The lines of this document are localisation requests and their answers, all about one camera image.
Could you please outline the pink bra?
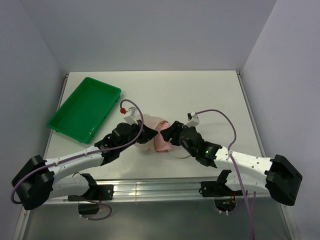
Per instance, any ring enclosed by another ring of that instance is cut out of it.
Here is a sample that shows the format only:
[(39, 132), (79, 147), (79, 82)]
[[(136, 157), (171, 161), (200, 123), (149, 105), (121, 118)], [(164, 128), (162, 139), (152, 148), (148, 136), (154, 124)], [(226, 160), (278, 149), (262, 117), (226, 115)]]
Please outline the pink bra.
[(158, 132), (158, 134), (154, 137), (153, 141), (154, 150), (156, 152), (164, 152), (172, 149), (172, 145), (169, 142), (165, 141), (163, 136), (161, 135), (161, 131), (168, 129), (169, 127), (170, 124), (165, 120), (161, 121), (157, 125), (155, 130)]

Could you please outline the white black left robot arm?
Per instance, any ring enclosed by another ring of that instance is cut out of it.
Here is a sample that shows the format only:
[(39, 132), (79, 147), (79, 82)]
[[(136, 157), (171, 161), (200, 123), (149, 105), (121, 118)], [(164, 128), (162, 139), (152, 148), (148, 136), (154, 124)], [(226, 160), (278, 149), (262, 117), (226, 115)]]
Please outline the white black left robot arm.
[(131, 145), (146, 144), (157, 134), (141, 121), (122, 122), (102, 140), (80, 152), (48, 159), (36, 155), (13, 178), (10, 199), (14, 204), (23, 205), (25, 210), (64, 196), (74, 201), (98, 200), (100, 187), (90, 174), (82, 171), (109, 164)]

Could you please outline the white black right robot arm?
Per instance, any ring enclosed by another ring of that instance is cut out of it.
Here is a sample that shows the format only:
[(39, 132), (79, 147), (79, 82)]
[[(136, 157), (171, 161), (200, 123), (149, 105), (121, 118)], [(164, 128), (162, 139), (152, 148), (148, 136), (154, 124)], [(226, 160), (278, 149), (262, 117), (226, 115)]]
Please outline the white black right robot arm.
[(185, 149), (201, 165), (221, 170), (216, 183), (220, 194), (245, 190), (269, 194), (283, 205), (296, 203), (303, 176), (286, 157), (257, 157), (232, 151), (204, 140), (194, 126), (178, 121), (160, 134), (166, 142)]

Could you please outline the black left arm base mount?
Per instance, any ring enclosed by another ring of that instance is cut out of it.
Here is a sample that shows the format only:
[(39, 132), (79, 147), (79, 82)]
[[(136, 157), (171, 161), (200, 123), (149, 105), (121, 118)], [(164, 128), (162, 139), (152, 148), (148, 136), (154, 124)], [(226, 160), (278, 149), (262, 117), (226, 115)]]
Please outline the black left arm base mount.
[(103, 201), (113, 199), (114, 186), (112, 184), (98, 184), (91, 186), (83, 195), (69, 195), (69, 202), (86, 202), (78, 204), (78, 213), (82, 216), (96, 215), (102, 209)]

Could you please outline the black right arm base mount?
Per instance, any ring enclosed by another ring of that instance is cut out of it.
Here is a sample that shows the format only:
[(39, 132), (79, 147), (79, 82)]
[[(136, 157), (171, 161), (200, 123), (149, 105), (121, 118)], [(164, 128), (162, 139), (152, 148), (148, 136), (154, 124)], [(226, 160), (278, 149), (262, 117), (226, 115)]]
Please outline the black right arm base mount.
[(202, 181), (198, 190), (199, 194), (204, 198), (214, 199), (214, 206), (219, 214), (228, 215), (236, 209), (237, 191), (231, 190), (224, 183), (217, 181)]

